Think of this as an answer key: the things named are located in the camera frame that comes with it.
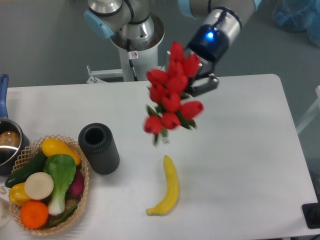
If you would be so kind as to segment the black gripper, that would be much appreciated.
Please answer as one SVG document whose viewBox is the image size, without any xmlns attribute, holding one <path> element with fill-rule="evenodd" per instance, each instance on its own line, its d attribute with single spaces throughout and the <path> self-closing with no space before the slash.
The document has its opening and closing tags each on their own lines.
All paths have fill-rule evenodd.
<svg viewBox="0 0 320 240">
<path fill-rule="evenodd" d="M 183 49 L 185 74 L 190 79 L 186 93 L 197 97 L 213 91 L 219 79 L 213 73 L 218 60 L 229 48 L 229 38 L 219 23 L 201 25 Z M 171 51 L 165 53 L 164 67 L 169 68 Z"/>
</svg>

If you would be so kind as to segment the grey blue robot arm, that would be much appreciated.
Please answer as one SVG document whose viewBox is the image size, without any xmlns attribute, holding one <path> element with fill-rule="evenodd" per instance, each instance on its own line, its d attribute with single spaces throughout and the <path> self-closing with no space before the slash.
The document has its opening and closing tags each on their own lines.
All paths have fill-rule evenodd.
<svg viewBox="0 0 320 240">
<path fill-rule="evenodd" d="M 118 48 L 121 69 L 90 71 L 90 78 L 122 77 L 125 82 L 145 81 L 148 70 L 158 67 L 158 46 L 165 30 L 161 19 L 150 11 L 148 0 L 90 0 L 83 16 L 94 33 L 110 39 Z M 202 25 L 183 49 L 200 58 L 197 74 L 185 92 L 193 97 L 212 91 L 219 80 L 214 67 L 232 45 L 258 0 L 180 0 L 180 12 L 204 18 Z"/>
</svg>

